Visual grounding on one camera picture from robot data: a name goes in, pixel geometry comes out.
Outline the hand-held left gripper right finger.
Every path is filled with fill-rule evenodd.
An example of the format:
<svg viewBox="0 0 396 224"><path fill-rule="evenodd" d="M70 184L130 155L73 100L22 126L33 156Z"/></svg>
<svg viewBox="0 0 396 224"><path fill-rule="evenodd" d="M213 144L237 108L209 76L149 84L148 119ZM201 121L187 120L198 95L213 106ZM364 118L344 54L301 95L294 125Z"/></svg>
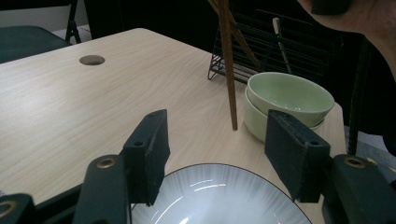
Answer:
<svg viewBox="0 0 396 224"><path fill-rule="evenodd" d="M264 153L293 200L318 202L330 150L329 143L294 116L268 112Z"/></svg>

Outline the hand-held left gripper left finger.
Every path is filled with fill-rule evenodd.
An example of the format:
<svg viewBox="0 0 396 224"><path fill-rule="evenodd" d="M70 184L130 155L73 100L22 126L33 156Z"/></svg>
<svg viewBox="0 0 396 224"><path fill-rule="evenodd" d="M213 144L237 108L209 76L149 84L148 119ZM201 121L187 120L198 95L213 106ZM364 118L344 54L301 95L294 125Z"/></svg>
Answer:
<svg viewBox="0 0 396 224"><path fill-rule="evenodd" d="M154 205L170 154L167 110L147 114L120 153L124 158L130 203Z"/></svg>

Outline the white plate with dark rim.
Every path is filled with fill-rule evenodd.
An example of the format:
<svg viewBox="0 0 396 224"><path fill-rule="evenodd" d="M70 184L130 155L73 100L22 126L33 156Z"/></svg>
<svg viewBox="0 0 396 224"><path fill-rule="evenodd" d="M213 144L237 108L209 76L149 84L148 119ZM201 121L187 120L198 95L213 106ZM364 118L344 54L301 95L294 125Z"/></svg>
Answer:
<svg viewBox="0 0 396 224"><path fill-rule="evenodd" d="M227 164L188 166L167 175L152 206L136 204L133 224L311 224L282 190Z"/></svg>

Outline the black folding chair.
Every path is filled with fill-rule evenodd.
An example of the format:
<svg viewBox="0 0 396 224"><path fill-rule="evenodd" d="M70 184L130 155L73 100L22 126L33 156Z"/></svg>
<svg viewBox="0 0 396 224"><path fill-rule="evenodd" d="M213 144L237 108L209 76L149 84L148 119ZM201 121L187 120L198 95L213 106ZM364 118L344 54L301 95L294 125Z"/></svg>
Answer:
<svg viewBox="0 0 396 224"><path fill-rule="evenodd" d="M0 11L42 7L70 7L65 38L33 25L0 28L0 63L8 63L81 42L75 21L78 0L0 0Z"/></svg>

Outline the black wire cutlery rack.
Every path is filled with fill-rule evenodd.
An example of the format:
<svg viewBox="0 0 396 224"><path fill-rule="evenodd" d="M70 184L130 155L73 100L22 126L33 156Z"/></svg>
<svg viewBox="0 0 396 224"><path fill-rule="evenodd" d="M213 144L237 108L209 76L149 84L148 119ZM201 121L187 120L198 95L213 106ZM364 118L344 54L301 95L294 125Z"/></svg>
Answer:
<svg viewBox="0 0 396 224"><path fill-rule="evenodd" d="M235 13L236 27L242 32L248 46L259 60L255 68L249 57L232 36L233 76L246 83L262 72L288 73L281 55L272 19L280 19L282 42L289 59L292 75L321 83L339 50L343 37L327 31L312 22L301 21L264 10L255 10L250 16Z"/></svg>

